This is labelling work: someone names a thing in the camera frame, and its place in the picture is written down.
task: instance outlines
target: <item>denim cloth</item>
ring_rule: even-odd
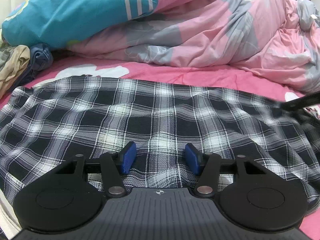
[[[10,87],[9,92],[12,92],[16,87],[26,85],[33,81],[39,71],[49,68],[52,65],[53,57],[49,46],[46,44],[37,44],[30,48],[30,61],[24,72]]]

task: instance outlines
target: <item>plaid cloth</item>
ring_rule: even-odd
[[[223,158],[247,155],[319,203],[320,121],[303,110],[224,88],[78,76],[14,90],[0,113],[0,188],[25,185],[75,154],[97,158],[137,144],[126,187],[194,187],[187,143]],[[222,177],[220,188],[228,184]],[[91,183],[101,189],[98,175]]]
[[[0,240],[8,240],[7,236],[3,232],[3,230],[0,228]]]

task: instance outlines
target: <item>pink bedsheet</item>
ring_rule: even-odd
[[[225,87],[258,94],[279,101],[285,101],[288,95],[303,96],[287,86],[271,82],[227,65],[203,68],[175,68],[169,66],[151,66],[144,63],[121,62],[113,60],[87,59],[71,57],[57,61],[50,69],[41,72],[37,79],[26,85],[30,88],[42,82],[72,75],[90,74],[93,76],[141,79],[193,86]],[[10,95],[0,100],[0,107],[7,103]],[[307,216],[301,230],[314,240],[320,239],[320,210]]]

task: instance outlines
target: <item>gray ridged plate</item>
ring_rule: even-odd
[[[188,189],[133,188],[110,199],[90,223],[72,232],[41,235],[27,230],[15,240],[304,240],[298,229],[278,234],[246,231],[222,216],[212,200],[193,197]]]

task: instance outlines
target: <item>folded clothes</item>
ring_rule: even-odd
[[[39,71],[49,68],[52,65],[53,57],[49,46],[46,44],[37,44],[30,48],[30,61],[27,68],[16,79],[9,89],[12,92],[16,87],[23,86],[33,81]]]
[[[10,53],[12,56],[0,70],[0,98],[23,73],[30,60],[30,50],[27,46],[19,45]]]

